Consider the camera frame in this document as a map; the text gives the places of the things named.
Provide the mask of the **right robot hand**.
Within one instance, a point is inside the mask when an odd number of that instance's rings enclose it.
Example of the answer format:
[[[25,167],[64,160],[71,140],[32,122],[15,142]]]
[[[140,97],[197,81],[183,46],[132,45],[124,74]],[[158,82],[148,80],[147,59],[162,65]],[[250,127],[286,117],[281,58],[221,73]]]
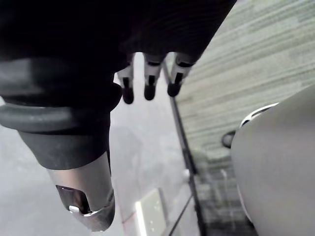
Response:
[[[233,0],[3,0],[2,126],[16,130],[61,202],[94,232],[115,215],[110,113],[133,102],[132,64],[145,60],[147,100],[167,54],[177,96],[235,5]]]

